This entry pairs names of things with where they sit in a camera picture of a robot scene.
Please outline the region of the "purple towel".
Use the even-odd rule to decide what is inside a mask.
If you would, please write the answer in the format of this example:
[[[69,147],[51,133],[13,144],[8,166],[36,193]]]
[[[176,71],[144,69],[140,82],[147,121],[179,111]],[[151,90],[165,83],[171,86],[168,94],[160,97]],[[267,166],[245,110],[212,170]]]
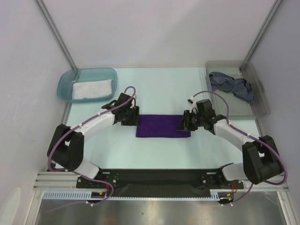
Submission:
[[[182,115],[142,114],[136,128],[138,138],[189,138],[190,131],[178,130]]]

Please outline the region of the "dark blue grey towel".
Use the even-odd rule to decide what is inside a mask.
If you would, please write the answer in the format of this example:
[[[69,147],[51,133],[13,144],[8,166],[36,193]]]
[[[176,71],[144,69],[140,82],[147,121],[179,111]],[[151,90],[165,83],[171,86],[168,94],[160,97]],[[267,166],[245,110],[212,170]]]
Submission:
[[[209,79],[212,91],[223,91],[225,93],[232,93],[240,100],[252,103],[255,95],[252,91],[251,83],[243,78],[233,78],[221,72],[209,73]]]

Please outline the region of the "light blue towel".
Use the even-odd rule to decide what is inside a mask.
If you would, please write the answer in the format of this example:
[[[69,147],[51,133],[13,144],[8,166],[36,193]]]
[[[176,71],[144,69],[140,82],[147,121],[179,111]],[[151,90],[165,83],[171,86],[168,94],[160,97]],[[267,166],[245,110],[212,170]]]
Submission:
[[[77,82],[73,84],[72,99],[104,98],[113,92],[113,80]]]

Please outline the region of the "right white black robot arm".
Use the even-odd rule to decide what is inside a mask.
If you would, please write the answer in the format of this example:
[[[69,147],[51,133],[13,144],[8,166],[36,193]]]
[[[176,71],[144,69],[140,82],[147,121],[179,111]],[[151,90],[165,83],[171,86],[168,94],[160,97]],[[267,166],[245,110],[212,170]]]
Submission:
[[[215,113],[208,99],[195,101],[185,110],[177,127],[179,131],[196,131],[203,128],[234,145],[242,153],[242,162],[221,167],[222,173],[216,176],[216,184],[227,188],[233,180],[248,180],[253,184],[269,182],[271,178],[284,172],[273,138],[255,137],[234,126],[225,116]]]

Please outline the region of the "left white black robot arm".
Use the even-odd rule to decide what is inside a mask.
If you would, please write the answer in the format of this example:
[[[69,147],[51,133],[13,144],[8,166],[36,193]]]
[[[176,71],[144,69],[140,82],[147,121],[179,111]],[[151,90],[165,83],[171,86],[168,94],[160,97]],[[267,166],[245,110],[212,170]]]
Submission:
[[[84,122],[72,127],[58,125],[47,152],[48,169],[55,171],[51,167],[51,162],[55,162],[67,171],[86,177],[92,187],[101,186],[101,169],[84,158],[84,145],[92,136],[117,123],[122,126],[139,125],[139,106],[135,96],[121,93],[118,99],[102,106],[96,115]]]

